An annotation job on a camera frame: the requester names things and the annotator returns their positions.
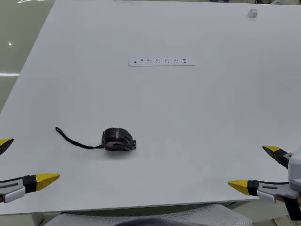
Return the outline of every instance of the black cord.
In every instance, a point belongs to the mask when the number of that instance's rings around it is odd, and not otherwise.
[[[83,144],[81,144],[81,143],[79,143],[79,142],[76,142],[76,141],[71,140],[70,138],[68,138],[60,128],[56,127],[55,129],[56,129],[56,131],[57,131],[59,134],[62,135],[62,137],[63,137],[66,141],[68,141],[69,143],[71,143],[71,144],[73,144],[73,145],[75,145],[75,146],[82,147],[82,148],[85,148],[85,149],[103,148],[102,145],[95,146],[95,147],[83,145]]]

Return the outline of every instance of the white table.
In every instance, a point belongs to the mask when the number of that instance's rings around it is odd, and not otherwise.
[[[258,17],[250,19],[250,8]],[[261,145],[301,146],[301,8],[57,0],[0,115],[0,178],[61,173],[0,214],[253,199],[227,181],[286,181]],[[187,56],[195,66],[129,67]],[[109,127],[130,153],[85,150]]]

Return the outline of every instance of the power strip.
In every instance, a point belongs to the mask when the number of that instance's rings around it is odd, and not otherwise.
[[[130,59],[129,66],[194,66],[194,62],[187,57],[141,57]]]

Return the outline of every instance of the gray floor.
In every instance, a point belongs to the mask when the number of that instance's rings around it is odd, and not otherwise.
[[[55,0],[0,0],[0,112],[18,78],[32,46]],[[254,0],[231,2],[254,3]],[[274,226],[273,218],[287,214],[283,203],[263,201],[245,203],[234,211],[249,217],[254,225]],[[47,220],[55,214],[47,215]],[[30,215],[2,216],[4,226],[33,226]]]

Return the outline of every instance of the small white object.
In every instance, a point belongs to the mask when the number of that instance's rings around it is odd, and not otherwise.
[[[256,9],[250,9],[248,15],[249,15],[250,18],[254,19],[254,18],[256,18],[257,15],[258,15],[258,11],[257,11]]]
[[[16,199],[19,199],[21,197],[23,197],[25,195],[25,187],[23,186],[22,188],[16,190],[16,191],[13,191],[11,193],[8,193],[6,195],[4,195],[4,202],[5,203],[9,203],[13,200],[16,200]]]
[[[141,57],[128,61],[129,66],[193,66],[194,63],[187,57]]]
[[[257,191],[258,198],[275,203],[276,199],[273,195],[261,191]]]

